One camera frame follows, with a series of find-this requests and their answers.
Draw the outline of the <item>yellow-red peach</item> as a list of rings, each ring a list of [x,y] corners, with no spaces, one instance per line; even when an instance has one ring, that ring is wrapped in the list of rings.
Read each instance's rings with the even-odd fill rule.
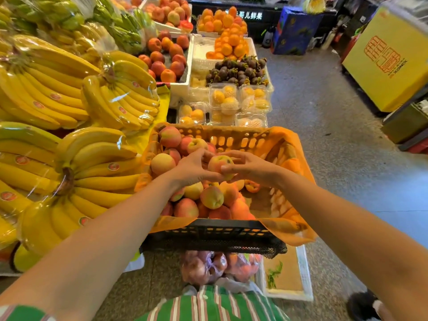
[[[227,155],[213,156],[208,163],[208,171],[222,174],[222,166],[234,165],[231,157]],[[231,181],[234,177],[234,173],[223,174],[223,181]]]

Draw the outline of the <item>pile of orange fruits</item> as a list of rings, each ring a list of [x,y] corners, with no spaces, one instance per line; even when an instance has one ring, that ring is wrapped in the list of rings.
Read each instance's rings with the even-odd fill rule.
[[[238,60],[248,55],[249,45],[245,40],[247,28],[247,23],[234,5],[227,10],[205,8],[196,21],[196,30],[200,35],[208,34],[215,38],[214,49],[205,55],[210,60]]]

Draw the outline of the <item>white foam box with cardboard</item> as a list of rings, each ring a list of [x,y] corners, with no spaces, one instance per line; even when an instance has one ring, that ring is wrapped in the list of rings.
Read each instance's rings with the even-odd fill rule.
[[[254,275],[262,293],[271,298],[313,302],[313,288],[304,245],[288,247],[286,254],[264,258]]]

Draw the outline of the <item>black plastic crate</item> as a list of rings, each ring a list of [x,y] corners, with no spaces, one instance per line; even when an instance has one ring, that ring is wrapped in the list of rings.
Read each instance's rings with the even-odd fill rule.
[[[160,132],[166,127],[175,127],[182,136],[197,136],[214,140],[220,151],[228,148],[240,151],[259,152],[274,159],[282,144],[279,132],[273,128],[215,127],[190,124],[155,125],[149,135],[142,155],[142,175],[136,191],[145,187],[154,177],[150,167],[152,159],[163,149]],[[286,243],[276,237],[260,221],[210,220],[175,217],[160,217],[151,233],[142,242],[140,253],[149,251],[212,250],[225,253],[256,253],[267,258],[287,252]]]

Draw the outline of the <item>person's left forearm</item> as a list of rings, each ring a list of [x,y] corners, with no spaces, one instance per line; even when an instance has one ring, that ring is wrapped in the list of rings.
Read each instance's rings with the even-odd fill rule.
[[[166,173],[75,231],[0,294],[0,321],[91,321],[182,187]]]

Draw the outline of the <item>display of yellow banana bunches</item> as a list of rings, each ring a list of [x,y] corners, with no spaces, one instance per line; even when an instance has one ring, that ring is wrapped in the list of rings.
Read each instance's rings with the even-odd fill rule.
[[[0,39],[0,260],[29,270],[137,189],[133,144],[159,114],[147,64],[80,36],[89,60],[66,47]]]

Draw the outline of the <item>green striped garment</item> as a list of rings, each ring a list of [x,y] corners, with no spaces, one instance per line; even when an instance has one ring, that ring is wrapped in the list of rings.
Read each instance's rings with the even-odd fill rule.
[[[68,314],[63,318],[26,305],[0,306],[0,321],[92,321]],[[201,286],[159,303],[132,321],[291,321],[271,299],[258,291],[233,293],[221,286]]]

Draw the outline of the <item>pile of red peaches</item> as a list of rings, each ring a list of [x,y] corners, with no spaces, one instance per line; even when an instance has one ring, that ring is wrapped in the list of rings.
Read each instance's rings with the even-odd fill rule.
[[[144,49],[136,56],[147,64],[154,73],[158,84],[162,82],[161,72],[171,70],[175,74],[172,85],[189,85],[193,58],[194,35],[183,32],[160,30],[154,37],[149,37]]]

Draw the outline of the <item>orange plastic liner bag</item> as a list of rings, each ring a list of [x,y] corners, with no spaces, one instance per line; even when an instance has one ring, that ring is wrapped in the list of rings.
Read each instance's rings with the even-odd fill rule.
[[[244,128],[231,126],[206,126],[192,124],[159,123],[154,127],[149,143],[142,152],[142,173],[134,188],[135,192],[147,186],[153,179],[151,160],[163,150],[159,132],[166,126],[179,129],[183,136],[191,135],[214,143],[218,151],[248,151],[275,165],[295,172],[315,183],[305,159],[301,142],[291,130],[272,128]],[[287,245],[298,247],[314,242],[317,235],[279,191],[270,192],[270,215],[257,218],[272,235]]]

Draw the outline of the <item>yellow chest freezer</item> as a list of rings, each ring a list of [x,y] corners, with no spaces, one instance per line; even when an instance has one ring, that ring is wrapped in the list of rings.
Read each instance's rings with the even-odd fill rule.
[[[428,0],[386,0],[343,61],[383,113],[428,83]]]

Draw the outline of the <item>person's left hand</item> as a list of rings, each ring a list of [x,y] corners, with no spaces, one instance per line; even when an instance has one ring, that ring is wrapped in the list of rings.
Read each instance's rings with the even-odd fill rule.
[[[201,182],[201,172],[208,171],[208,163],[215,156],[202,148],[189,154],[179,164],[162,177],[162,186],[168,194]]]

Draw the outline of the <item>black shoe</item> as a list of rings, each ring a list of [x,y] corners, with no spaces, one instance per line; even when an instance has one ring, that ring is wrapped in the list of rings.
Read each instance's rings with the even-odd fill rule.
[[[352,321],[381,320],[373,308],[373,303],[376,300],[376,295],[369,289],[365,292],[353,293],[346,302],[348,316]]]

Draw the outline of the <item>blue cardboard box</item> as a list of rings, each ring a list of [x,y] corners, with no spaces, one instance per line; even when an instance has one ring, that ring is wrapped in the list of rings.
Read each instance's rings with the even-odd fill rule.
[[[285,5],[270,47],[274,55],[302,56],[324,16],[308,14],[301,8]]]

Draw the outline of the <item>clear clamshell fruit box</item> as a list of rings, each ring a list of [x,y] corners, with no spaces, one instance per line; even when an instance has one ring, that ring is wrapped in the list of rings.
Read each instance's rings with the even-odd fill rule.
[[[272,92],[264,85],[242,85],[238,89],[241,110],[248,113],[272,111]]]
[[[232,116],[238,113],[241,105],[235,84],[212,83],[208,90],[208,102],[213,115]]]
[[[237,113],[235,126],[244,128],[268,128],[267,117],[264,113]]]
[[[207,124],[206,102],[187,102],[178,107],[176,123],[178,124]]]
[[[209,114],[208,125],[234,126],[235,114],[224,114],[221,110],[212,110]]]

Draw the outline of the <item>plastic bag of peaches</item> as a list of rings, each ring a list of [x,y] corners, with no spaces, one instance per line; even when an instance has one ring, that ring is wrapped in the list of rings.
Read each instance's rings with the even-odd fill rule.
[[[222,277],[246,283],[259,271],[263,256],[188,250],[181,255],[183,281],[193,286],[214,284]]]

